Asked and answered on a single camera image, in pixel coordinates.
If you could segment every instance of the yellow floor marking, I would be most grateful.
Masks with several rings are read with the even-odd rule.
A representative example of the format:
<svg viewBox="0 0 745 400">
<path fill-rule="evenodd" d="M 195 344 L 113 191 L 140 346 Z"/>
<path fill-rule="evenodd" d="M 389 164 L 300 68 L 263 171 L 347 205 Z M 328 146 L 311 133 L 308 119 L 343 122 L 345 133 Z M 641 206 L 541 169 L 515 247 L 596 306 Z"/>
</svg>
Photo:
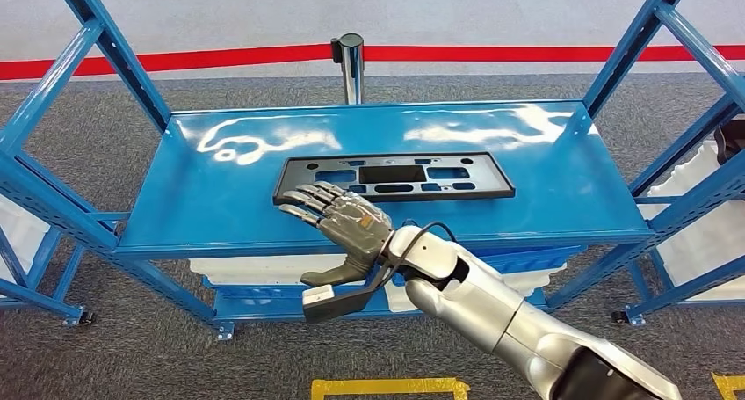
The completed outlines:
<svg viewBox="0 0 745 400">
<path fill-rule="evenodd" d="M 723 400 L 737 400 L 735 391 L 745 391 L 745 375 L 716 375 L 712 373 L 714 383 L 720 389 Z"/>
<path fill-rule="evenodd" d="M 353 394 L 452 393 L 453 400 L 467 400 L 468 384 L 455 378 L 403 378 L 396 380 L 313 380 L 310 399 Z"/>
</svg>

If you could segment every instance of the white bin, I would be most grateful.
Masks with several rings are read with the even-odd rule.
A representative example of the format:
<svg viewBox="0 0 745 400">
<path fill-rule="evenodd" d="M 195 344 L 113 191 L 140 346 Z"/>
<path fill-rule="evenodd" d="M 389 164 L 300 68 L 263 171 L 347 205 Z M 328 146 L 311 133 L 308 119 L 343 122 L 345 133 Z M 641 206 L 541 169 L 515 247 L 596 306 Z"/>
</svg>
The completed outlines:
<svg viewBox="0 0 745 400">
<path fill-rule="evenodd" d="M 688 163 L 678 165 L 665 183 L 653 186 L 648 196 L 675 196 L 688 192 L 718 167 L 717 145 L 704 142 Z M 667 205 L 639 205 L 652 218 Z M 730 200 L 699 218 L 657 247 L 673 284 L 707 273 L 745 254 L 745 201 Z M 712 288 L 690 301 L 745 299 L 745 276 Z"/>
<path fill-rule="evenodd" d="M 344 254 L 290 255 L 277 257 L 195 258 L 190 259 L 192 272 L 204 275 L 214 286 L 220 285 L 287 285 L 301 284 L 300 276 L 306 271 L 323 271 L 342 264 Z M 505 282 L 524 296 L 547 286 L 551 273 L 563 270 L 552 268 L 524 273 L 504 274 Z M 361 286 L 362 281 L 350 283 Z M 416 309 L 404 293 L 403 287 L 388 282 L 384 287 L 391 312 Z"/>
<path fill-rule="evenodd" d="M 11 243 L 11 248 L 18 257 L 24 271 L 31 270 L 36 251 L 39 250 L 41 240 L 49 231 L 49 225 L 36 218 L 35 215 L 19 207 L 11 200 L 0 195 L 0 228 Z M 0 261 L 0 279 L 15 281 L 11 270 Z"/>
</svg>

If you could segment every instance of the black plastic panel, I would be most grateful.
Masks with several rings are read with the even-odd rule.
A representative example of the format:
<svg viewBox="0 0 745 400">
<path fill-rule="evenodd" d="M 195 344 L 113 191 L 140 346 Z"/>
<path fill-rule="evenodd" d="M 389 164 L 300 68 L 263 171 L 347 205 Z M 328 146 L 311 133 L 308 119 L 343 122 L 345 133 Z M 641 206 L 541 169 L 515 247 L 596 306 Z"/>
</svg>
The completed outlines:
<svg viewBox="0 0 745 400">
<path fill-rule="evenodd" d="M 274 190 L 275 204 L 296 186 L 327 181 L 368 200 L 509 198 L 515 188 L 488 152 L 288 158 Z"/>
</svg>

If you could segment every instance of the red floor line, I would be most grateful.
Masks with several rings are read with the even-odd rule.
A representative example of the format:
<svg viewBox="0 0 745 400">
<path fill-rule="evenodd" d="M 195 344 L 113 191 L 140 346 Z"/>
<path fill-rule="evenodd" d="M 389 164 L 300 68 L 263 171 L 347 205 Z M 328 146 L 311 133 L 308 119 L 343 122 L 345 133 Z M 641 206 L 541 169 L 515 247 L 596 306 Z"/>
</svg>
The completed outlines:
<svg viewBox="0 0 745 400">
<path fill-rule="evenodd" d="M 745 60 L 745 45 L 715 46 L 728 60 Z M 604 62 L 613 47 L 458 47 L 365 46 L 368 62 Z M 148 72 L 209 69 L 251 64 L 328 60 L 328 43 L 283 47 L 230 48 L 224 50 L 153 53 L 137 56 Z M 693 60 L 680 46 L 647 47 L 641 62 Z M 0 80 L 36 79 L 53 60 L 0 62 Z M 75 76 L 109 75 L 113 69 L 104 57 L 83 60 Z"/>
</svg>

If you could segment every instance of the black cable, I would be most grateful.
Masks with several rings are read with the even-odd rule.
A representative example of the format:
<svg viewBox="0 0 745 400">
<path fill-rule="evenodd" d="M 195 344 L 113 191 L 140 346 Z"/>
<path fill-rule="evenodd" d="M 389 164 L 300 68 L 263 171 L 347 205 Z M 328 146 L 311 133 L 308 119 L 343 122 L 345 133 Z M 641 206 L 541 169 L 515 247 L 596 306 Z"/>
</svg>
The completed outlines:
<svg viewBox="0 0 745 400">
<path fill-rule="evenodd" d="M 378 287 L 385 286 L 386 283 L 388 283 L 394 277 L 394 274 L 396 273 L 396 271 L 398 271 L 398 268 L 401 266 L 401 263 L 403 262 L 403 260 L 408 256 L 408 254 L 411 252 L 411 250 L 414 249 L 414 245 L 416 244 L 416 242 L 422 236 L 424 236 L 424 234 L 427 233 L 427 231 L 429 229 L 431 229 L 433 227 L 439 227 L 439 228 L 443 229 L 445 231 L 445 233 L 447 233 L 447 235 L 450 237 L 450 240 L 452 240 L 455 243 L 458 242 L 455 239 L 455 235 L 452 233 L 452 231 L 450 230 L 450 228 L 447 227 L 447 225 L 445 225 L 444 223 L 442 223 L 442 222 L 431 222 L 431 223 L 427 224 L 426 226 L 422 227 L 422 229 L 420 229 L 419 232 L 416 233 L 416 235 L 411 239 L 411 242 L 409 242 L 409 244 L 406 246 L 406 249 L 403 250 L 403 254 L 401 255 L 401 257 L 398 259 L 398 261 L 396 261 L 396 263 L 393 266 L 393 268 L 391 268 L 391 272 L 388 273 L 388 275 L 386 276 L 386 278 L 383 279 L 383 281 L 378 285 Z"/>
<path fill-rule="evenodd" d="M 409 224 L 409 223 L 412 223 L 412 224 L 414 224 L 415 226 L 419 227 L 419 223 L 415 222 L 413 218 L 407 218 L 407 219 L 406 219 L 406 220 L 404 220 L 404 221 L 403 221 L 403 222 L 401 223 L 401 225 L 400 225 L 400 226 L 398 226 L 398 227 L 399 227 L 399 228 L 401 228 L 401 227 L 403 227 L 403 226 L 405 226 L 405 225 L 407 225 L 407 224 Z"/>
</svg>

